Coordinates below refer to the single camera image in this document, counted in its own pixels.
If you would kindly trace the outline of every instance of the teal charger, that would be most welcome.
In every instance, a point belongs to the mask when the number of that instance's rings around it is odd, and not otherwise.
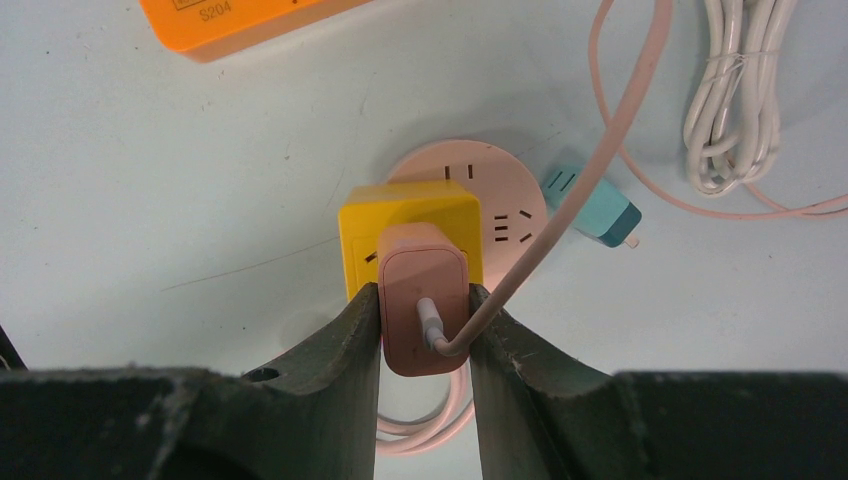
[[[556,210],[562,205],[582,170],[563,166],[548,177],[542,184],[542,194],[548,208]],[[630,248],[636,248],[639,240],[633,235],[633,230],[641,220],[642,212],[611,183],[601,179],[572,226],[608,247],[625,243]]]

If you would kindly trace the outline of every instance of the round socket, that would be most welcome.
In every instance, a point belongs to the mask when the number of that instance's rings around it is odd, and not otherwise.
[[[447,140],[419,148],[395,167],[389,183],[454,180],[480,199],[484,286],[492,291],[548,221],[536,179],[494,145]]]

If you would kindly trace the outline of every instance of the plug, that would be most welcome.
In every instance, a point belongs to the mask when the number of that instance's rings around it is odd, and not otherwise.
[[[563,166],[542,184],[542,195],[549,208],[556,210],[562,205],[582,170]],[[633,235],[633,230],[641,220],[642,212],[610,182],[601,179],[572,226],[608,247],[624,243],[636,248],[639,239]]]

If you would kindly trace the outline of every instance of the pink charger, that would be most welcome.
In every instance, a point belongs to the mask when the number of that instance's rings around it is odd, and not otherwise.
[[[468,352],[445,357],[430,351],[423,338],[417,304],[430,298],[453,339],[468,322],[468,261],[433,224],[407,223],[386,228],[377,243],[377,284],[386,363],[398,375],[419,377],[452,372]]]

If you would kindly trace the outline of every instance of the white surface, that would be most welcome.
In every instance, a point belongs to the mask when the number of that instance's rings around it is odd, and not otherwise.
[[[601,46],[613,97],[649,18],[648,2],[618,3]],[[679,138],[706,27],[699,2],[680,3],[628,145],[703,204]],[[501,146],[538,177],[591,152],[594,7],[377,0],[196,65],[160,47],[132,0],[1,3],[0,321],[35,368],[270,359],[341,308],[333,238],[351,187],[447,137]],[[842,0],[802,1],[787,33],[785,146],[761,184],[787,204],[848,187],[846,18]],[[610,179],[645,214],[641,246],[569,235],[509,305],[527,326],[606,371],[848,365],[848,221],[701,219],[620,163]],[[709,205],[757,208],[741,191]],[[445,386],[383,372],[388,414],[425,413]],[[377,461],[378,478],[440,476],[479,476],[473,429]]]

